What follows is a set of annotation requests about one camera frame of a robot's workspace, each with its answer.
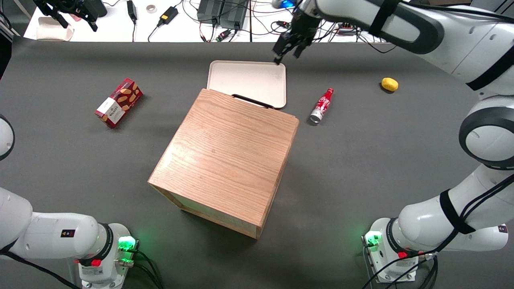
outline table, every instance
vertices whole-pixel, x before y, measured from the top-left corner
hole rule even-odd
[[[0,162],[1,186],[30,200],[35,211],[125,224],[159,265],[166,288],[361,288],[368,278],[360,235],[371,223],[455,186],[478,166],[457,138],[476,96],[399,48],[382,55],[365,44],[320,43],[298,60],[287,56],[283,111],[301,123],[255,241],[180,211],[146,180],[206,86],[211,61],[271,61],[271,47],[120,49],[16,39],[0,81],[0,110],[16,130],[14,151]],[[399,81],[394,94],[378,88],[385,76]],[[94,111],[125,77],[146,97],[110,130]],[[330,86],[332,106],[319,126],[310,126],[306,119]],[[435,288],[509,288],[512,254],[512,241],[499,251],[443,252]],[[66,261],[35,262],[69,278]],[[0,276],[1,288],[64,288],[14,262],[0,261]],[[125,288],[153,287],[134,269]]]
[[[177,5],[179,14],[173,19],[168,25],[160,27],[151,37],[151,42],[202,42],[199,36],[200,25],[196,19],[196,10],[200,1],[199,0],[134,0],[136,10],[138,14],[138,22],[135,33],[135,42],[147,42],[148,36],[157,25],[159,17],[168,9],[170,6]],[[104,0],[105,3],[115,4],[116,0]],[[146,12],[146,6],[149,4],[157,7],[157,12],[148,14]],[[252,4],[252,32],[254,42],[276,42],[278,39],[278,33],[269,34],[271,32],[271,23],[275,21],[291,21],[291,13],[289,10],[277,10],[271,6],[271,4],[263,1],[251,1]],[[75,29],[75,33],[71,38],[71,41],[77,42],[131,42],[132,31],[134,24],[130,20],[127,14],[126,0],[120,0],[113,7],[105,5],[107,8],[107,15],[97,20],[98,30],[93,32],[89,25],[85,21],[76,22],[71,18],[69,14],[64,14],[64,18],[70,23]],[[36,39],[36,28],[38,26],[38,18],[43,17],[39,9],[36,8],[32,19],[25,31],[24,37],[29,39]],[[249,42],[250,41],[250,11],[247,9],[247,19],[243,25],[244,30],[239,31],[232,40],[233,42]],[[321,27],[325,30],[319,30],[318,37],[322,37],[326,34],[326,30],[334,28],[334,23],[323,22],[324,25]],[[212,25],[202,24],[201,30],[205,37],[209,39],[212,33]],[[214,31],[214,38],[221,32],[225,31],[225,28],[217,26]],[[278,28],[277,31],[283,32],[285,29]],[[362,38],[369,42],[385,42],[379,38],[375,38],[367,32],[362,33]],[[322,42],[328,42],[330,37],[322,39]],[[353,36],[335,36],[332,42],[356,42],[356,37]]]

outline wooden box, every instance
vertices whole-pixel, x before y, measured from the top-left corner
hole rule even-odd
[[[203,89],[148,183],[180,209],[258,239],[298,124]]]

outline cardboard box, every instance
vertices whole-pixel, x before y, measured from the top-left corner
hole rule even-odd
[[[142,95],[143,93],[136,82],[130,78],[125,78],[118,88],[97,108],[95,115],[113,129]]]
[[[203,89],[148,183],[180,209],[258,239],[298,125]]]

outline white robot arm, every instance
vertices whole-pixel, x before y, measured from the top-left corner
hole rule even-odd
[[[13,145],[14,130],[0,115],[0,160]],[[123,286],[136,247],[121,224],[75,213],[36,213],[29,201],[0,187],[0,259],[73,258],[84,287],[113,289]]]
[[[363,237],[379,282],[414,281],[415,270],[406,270],[423,252],[503,248],[504,223],[514,219],[514,21],[468,6],[303,0],[291,31],[275,44],[275,62],[295,47],[298,58],[321,19],[353,24],[416,54],[464,81],[480,99],[463,121],[459,141],[481,165],[456,187],[406,206],[398,218],[378,219]]]

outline coca-cola logo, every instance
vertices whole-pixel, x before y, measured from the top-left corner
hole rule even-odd
[[[324,104],[329,104],[330,100],[323,96],[323,97],[320,98],[319,102],[323,102]]]

